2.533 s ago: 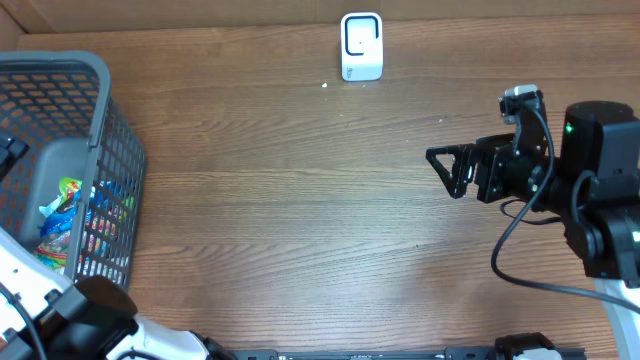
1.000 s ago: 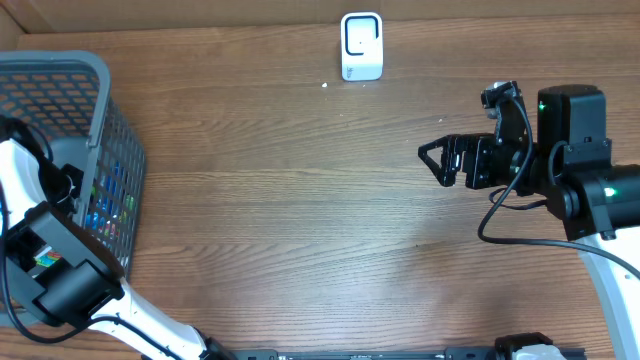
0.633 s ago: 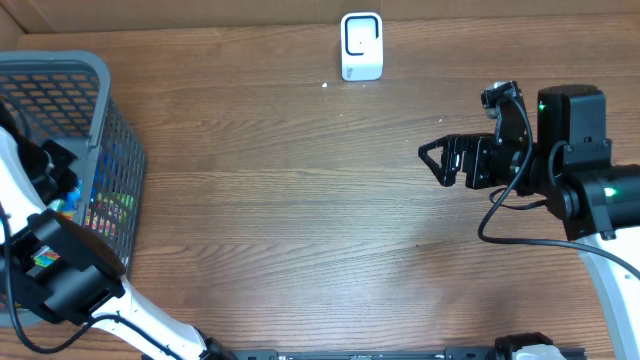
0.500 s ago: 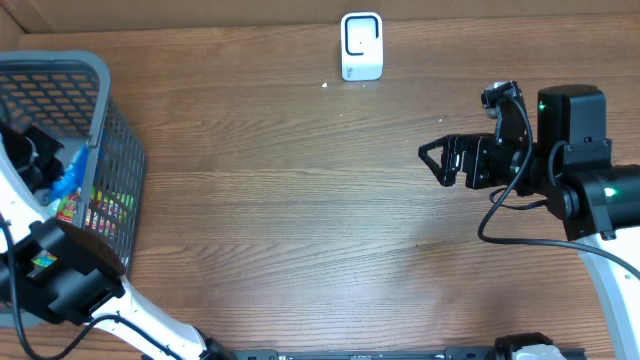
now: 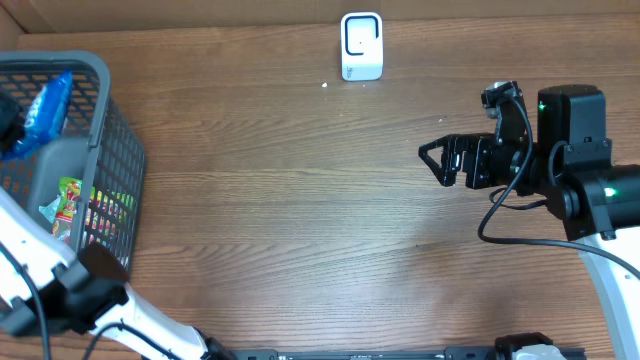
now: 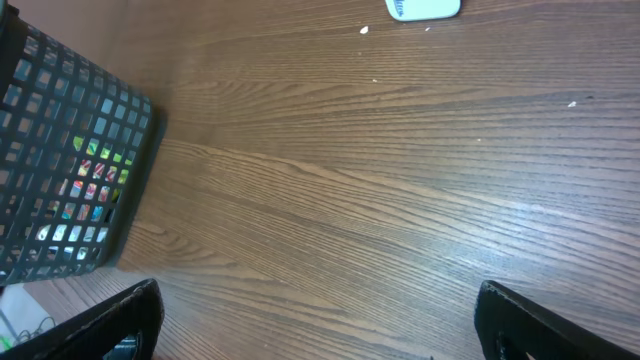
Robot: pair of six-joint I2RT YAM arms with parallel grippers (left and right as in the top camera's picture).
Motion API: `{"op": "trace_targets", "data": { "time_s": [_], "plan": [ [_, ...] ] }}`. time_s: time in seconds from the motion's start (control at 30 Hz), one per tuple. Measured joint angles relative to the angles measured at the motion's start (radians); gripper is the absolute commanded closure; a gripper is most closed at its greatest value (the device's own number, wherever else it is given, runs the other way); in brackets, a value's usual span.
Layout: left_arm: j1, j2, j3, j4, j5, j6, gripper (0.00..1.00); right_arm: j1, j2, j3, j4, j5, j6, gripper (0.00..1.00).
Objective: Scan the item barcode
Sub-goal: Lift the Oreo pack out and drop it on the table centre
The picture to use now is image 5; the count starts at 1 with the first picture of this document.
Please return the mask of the blue Oreo cookie pack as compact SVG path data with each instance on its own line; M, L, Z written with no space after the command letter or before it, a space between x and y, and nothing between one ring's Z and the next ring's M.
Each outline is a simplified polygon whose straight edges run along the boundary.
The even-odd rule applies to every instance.
M25 136L8 153L1 152L2 160L25 157L57 139L63 130L73 87L73 74L64 71L44 85L33 99L24 117Z

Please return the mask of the green Haribo candy bag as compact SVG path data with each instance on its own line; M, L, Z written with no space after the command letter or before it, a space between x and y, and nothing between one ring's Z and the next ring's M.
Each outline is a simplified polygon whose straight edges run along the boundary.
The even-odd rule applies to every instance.
M71 244L72 223L81 200L82 184L79 179L62 177L57 197L49 205L39 207L39 212L52 224L53 236L67 245ZM86 209L85 225L115 239L120 233L118 223L127 221L128 211L135 201L130 195L112 192L112 196L107 196L93 187L89 203L97 209Z

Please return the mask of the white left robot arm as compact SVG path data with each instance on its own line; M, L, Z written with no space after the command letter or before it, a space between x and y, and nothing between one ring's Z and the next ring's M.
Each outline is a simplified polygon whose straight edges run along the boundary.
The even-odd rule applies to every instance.
M13 336L73 330L111 338L145 359L231 359L217 340L169 318L129 283L129 272L98 239L119 240L137 221L146 159L140 142L101 135L90 150L69 246L44 230L7 192L1 194L1 326Z

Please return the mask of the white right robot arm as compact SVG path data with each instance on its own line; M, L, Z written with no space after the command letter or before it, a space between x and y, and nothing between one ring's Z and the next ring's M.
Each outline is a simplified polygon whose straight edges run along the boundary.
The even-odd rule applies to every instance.
M466 175L466 187L490 189L491 208L478 237L487 243L577 251L596 289L614 353L639 356L639 167L616 165L606 135L606 98L594 85L539 91L536 122L514 81L481 94L492 133L450 134L419 147L418 156L444 187ZM485 229L506 198L535 195L563 223L563 240L493 237Z

